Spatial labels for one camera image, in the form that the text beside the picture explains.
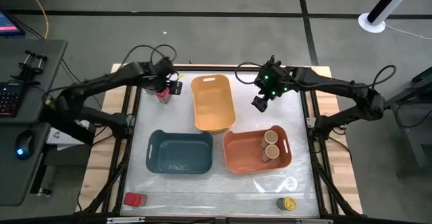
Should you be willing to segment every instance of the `cup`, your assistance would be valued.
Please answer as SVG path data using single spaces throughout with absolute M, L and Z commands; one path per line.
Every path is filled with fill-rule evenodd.
M 273 130 L 268 130 L 265 132 L 263 139 L 261 140 L 261 147 L 266 148 L 270 144 L 276 144 L 279 136 Z
M 263 151 L 263 155 L 261 158 L 263 162 L 266 163 L 270 160 L 277 158 L 278 156 L 279 156 L 279 148 L 274 144 L 270 144 Z

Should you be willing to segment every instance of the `white stand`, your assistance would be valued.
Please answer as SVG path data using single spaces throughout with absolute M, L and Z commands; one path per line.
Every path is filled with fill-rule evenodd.
M 358 17 L 360 27 L 371 33 L 380 33 L 385 29 L 385 19 L 397 8 L 403 0 L 380 0 L 370 13 Z
M 380 23 L 378 25 L 372 25 L 367 20 L 368 15 L 369 15 L 369 13 L 364 13 L 358 17 L 358 24 L 360 25 L 360 27 L 363 28 L 363 30 L 365 30 L 367 32 L 374 33 L 374 34 L 383 32 L 385 29 L 385 22 L 382 21 L 382 23 Z

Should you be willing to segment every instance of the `wooden table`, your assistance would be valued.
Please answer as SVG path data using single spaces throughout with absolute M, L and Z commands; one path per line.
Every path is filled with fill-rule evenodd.
M 193 69 L 196 65 L 187 65 Z M 112 71 L 116 71 L 119 64 L 114 64 Z M 312 67 L 318 74 L 322 76 L 331 77 L 330 68 L 327 66 Z M 120 112 L 122 109 L 123 98 L 125 95 L 126 87 L 119 87 L 106 92 L 105 100 L 103 101 L 102 111 L 107 113 Z M 310 115 L 313 116 L 312 105 L 310 104 L 310 94 L 308 93 L 308 108 Z M 132 91 L 132 99 L 130 100 L 128 113 L 132 111 L 134 90 Z M 322 115 L 333 115 L 339 112 L 339 106 L 335 95 L 328 94 L 325 92 L 317 92 L 319 110 Z M 111 135 L 111 130 L 106 129 L 100 136 L 94 140 L 100 140 Z M 342 142 L 346 145 L 345 136 L 330 134 L 332 138 Z M 105 140 L 92 148 L 90 158 L 87 164 L 86 175 L 82 183 L 80 204 L 82 208 L 86 208 L 96 195 L 101 191 L 102 187 L 108 178 L 109 166 L 111 164 L 111 158 L 113 155 L 114 138 Z M 122 142 L 119 154 L 119 161 L 124 153 L 124 146 L 126 141 Z M 331 174 L 333 182 L 342 196 L 350 203 L 351 207 L 359 213 L 362 213 L 362 207 L 360 204 L 360 198 L 358 197 L 356 180 L 354 177 L 354 171 L 352 170 L 352 164 L 350 161 L 350 155 L 342 146 L 332 140 L 326 142 L 327 152 L 329 156 L 329 163 L 331 168 Z M 330 212 L 330 201 L 329 192 L 327 187 L 321 181 L 323 186 L 323 195 L 325 200 L 326 209 Z M 117 197 L 118 185 L 115 184 L 111 194 L 111 201 L 109 210 L 114 207 L 115 199 Z

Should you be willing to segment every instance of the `white cable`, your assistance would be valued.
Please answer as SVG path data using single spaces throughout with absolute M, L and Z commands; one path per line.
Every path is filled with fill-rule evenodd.
M 387 25 L 387 24 L 386 24 L 385 26 L 388 27 L 388 28 L 390 28 L 390 29 L 393 29 L 393 30 L 395 30 L 395 31 L 402 32 L 402 33 L 404 33 L 404 34 L 408 34 L 408 35 L 411 35 L 411 36 L 415 36 L 415 37 L 417 37 L 417 38 L 423 38 L 423 39 L 426 39 L 426 40 L 432 40 L 432 38 L 427 38 L 427 37 L 424 37 L 424 36 L 421 36 L 421 35 L 412 34 L 412 33 L 410 33 L 410 32 L 406 32 L 406 31 L 403 31 L 403 30 L 400 30 L 400 29 L 394 28 L 394 27 L 389 26 L 389 25 Z

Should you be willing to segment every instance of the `plastic sheet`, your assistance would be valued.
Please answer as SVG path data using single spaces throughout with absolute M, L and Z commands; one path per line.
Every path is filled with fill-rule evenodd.
M 225 166 L 223 136 L 213 132 L 213 165 L 204 174 L 151 173 L 145 165 L 149 137 L 155 130 L 199 133 L 194 124 L 194 103 L 190 82 L 197 76 L 223 74 L 230 80 L 236 122 L 233 132 L 266 130 L 280 125 L 288 135 L 292 151 L 291 164 L 283 169 L 236 175 Z M 256 73 L 239 73 L 253 81 Z M 168 104 L 142 91 L 125 192 L 148 196 L 146 206 L 122 206 L 121 215 L 208 216 L 224 217 L 318 217 L 311 160 L 300 95 L 294 91 L 269 102 L 264 113 L 250 103 L 259 89 L 241 84 L 230 72 L 181 72 L 184 83 L 180 96 Z M 291 196 L 297 201 L 294 211 L 279 210 L 276 200 Z

